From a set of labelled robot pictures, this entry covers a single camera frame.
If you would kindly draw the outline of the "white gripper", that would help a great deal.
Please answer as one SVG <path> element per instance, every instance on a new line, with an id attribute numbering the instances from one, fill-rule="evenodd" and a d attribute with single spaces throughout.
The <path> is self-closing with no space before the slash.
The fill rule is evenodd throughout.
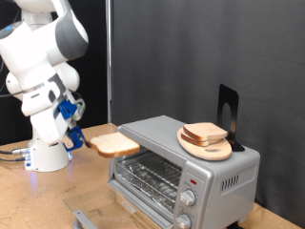
<path id="1" fill-rule="evenodd" d="M 47 144 L 62 140 L 67 149 L 73 147 L 67 131 L 77 126 L 77 111 L 76 100 L 69 91 L 57 94 L 48 90 L 30 97 L 30 122 Z"/>

